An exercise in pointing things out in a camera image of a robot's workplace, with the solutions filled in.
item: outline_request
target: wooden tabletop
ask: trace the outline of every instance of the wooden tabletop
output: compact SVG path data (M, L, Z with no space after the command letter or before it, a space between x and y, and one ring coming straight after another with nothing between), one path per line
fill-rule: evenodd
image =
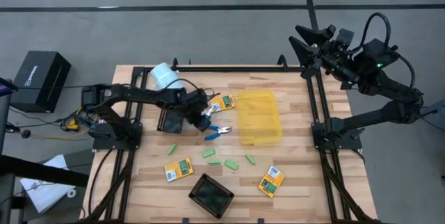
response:
M130 83L132 65L119 65L113 83ZM156 130L160 109L144 105L144 126L140 148L136 151L131 186L129 191L126 223L180 223L190 218L191 223L256 223L264 218L267 223L330 223L320 157L315 150L310 124L312 113L307 84L299 73L267 72L182 72L180 78L189 79L201 88L213 88L222 95L233 94L244 89L271 88L274 90L283 139L278 143L244 146L241 145L236 109L215 113L213 125L233 126L234 130L214 141L204 141L209 132L201 133L184 122L182 134L167 134ZM346 93L332 76L324 76L323 82L332 117L350 116ZM314 82L316 95L318 90ZM147 88L153 88L149 78ZM320 98L316 96L319 112ZM125 103L113 107L124 113ZM166 153L172 144L177 144L172 155ZM207 159L201 153L214 148L216 154ZM99 162L106 151L95 154L87 192ZM113 151L99 172L92 197L94 208L108 191L115 163ZM256 164L251 165L244 157L250 154ZM353 152L340 151L341 167L349 193L359 206L372 218L377 218L363 161ZM167 182L164 165L190 157L194 173L184 178ZM223 165L207 165L208 159L235 161L239 168L231 170ZM269 198L257 187L270 165L277 166L285 175L274 198ZM218 220L193 202L189 197L192 187L202 173L206 173L235 194L222 219ZM118 191L113 217L117 217L120 203ZM341 205L336 190L337 211ZM88 209L88 194L84 208Z

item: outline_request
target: translucent yellow bin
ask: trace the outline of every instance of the translucent yellow bin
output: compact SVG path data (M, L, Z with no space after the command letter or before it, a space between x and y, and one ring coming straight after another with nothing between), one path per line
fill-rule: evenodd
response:
M236 109L241 142L244 145L276 143L283 138L273 90L237 92Z

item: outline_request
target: gray floor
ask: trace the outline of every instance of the gray floor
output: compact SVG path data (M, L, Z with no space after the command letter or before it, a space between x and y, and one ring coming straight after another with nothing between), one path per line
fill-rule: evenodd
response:
M305 4L306 0L0 0L0 7L158 6L242 3ZM424 4L445 0L314 0L321 4ZM356 33L358 43L367 17L374 10L317 10L320 27L334 24ZM445 67L442 44L444 10L384 10L391 21L391 44L411 61L416 86L426 104L445 98L441 75ZM73 65L67 86L110 82L117 64L180 63L268 64L280 54L298 63L287 38L296 35L296 24L310 26L306 10L206 11L206 12L107 12L107 13L0 13L0 76L14 77L28 50L59 51ZM372 23L368 39L384 37L381 22ZM409 83L402 63L387 74ZM348 92L354 114L378 109L381 97ZM55 119L76 109L79 90L64 90ZM34 122L10 113L15 124ZM57 133L56 127L33 129ZM444 132L423 121L413 125L382 124L362 135L366 170L378 216L388 223L443 223L445 219ZM6 137L4 153L30 161L84 150L91 141L62 142ZM73 221L78 210L34 223Z

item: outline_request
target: black case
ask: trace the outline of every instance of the black case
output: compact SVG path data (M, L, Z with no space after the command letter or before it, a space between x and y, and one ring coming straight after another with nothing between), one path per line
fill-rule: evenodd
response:
M19 91L10 105L23 112L53 113L70 68L56 51L29 51L14 79Z

